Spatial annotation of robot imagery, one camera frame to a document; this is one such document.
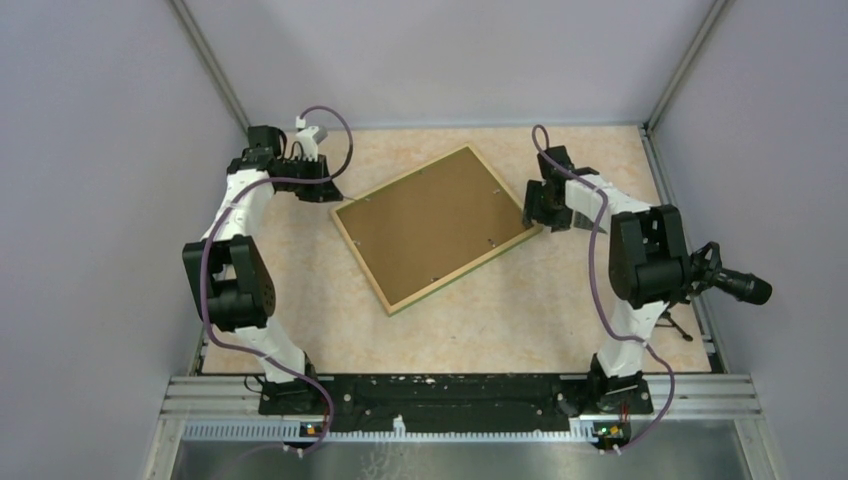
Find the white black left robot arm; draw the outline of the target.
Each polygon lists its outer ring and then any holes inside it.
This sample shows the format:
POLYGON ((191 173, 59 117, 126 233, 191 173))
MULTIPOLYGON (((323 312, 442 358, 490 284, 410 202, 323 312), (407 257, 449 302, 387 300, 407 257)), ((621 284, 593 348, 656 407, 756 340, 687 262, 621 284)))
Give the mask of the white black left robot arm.
POLYGON ((264 210, 278 192, 304 202, 342 200, 319 146, 323 126, 298 119, 293 149, 273 126, 253 126, 248 145, 226 169, 226 191, 211 227, 183 247, 182 259, 192 295, 209 339, 219 347, 248 353, 262 366, 266 400, 283 401, 297 413, 319 404, 320 386, 305 352, 275 320, 276 292, 254 239, 264 210), (218 332, 238 339, 226 345, 218 332))

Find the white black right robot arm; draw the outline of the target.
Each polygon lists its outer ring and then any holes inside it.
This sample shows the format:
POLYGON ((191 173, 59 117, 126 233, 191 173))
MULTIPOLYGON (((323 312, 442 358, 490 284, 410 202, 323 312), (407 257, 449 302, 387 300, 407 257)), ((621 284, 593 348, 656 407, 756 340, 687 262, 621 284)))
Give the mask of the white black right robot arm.
POLYGON ((582 218, 589 248, 609 237, 608 279, 616 296, 612 315, 601 313, 607 340, 593 355, 584 406, 620 412, 648 399, 643 357, 660 317, 685 296, 692 278, 682 219, 672 205, 637 200, 592 168, 573 165, 563 146, 537 155, 539 181, 529 181, 522 222, 565 231, 582 218))

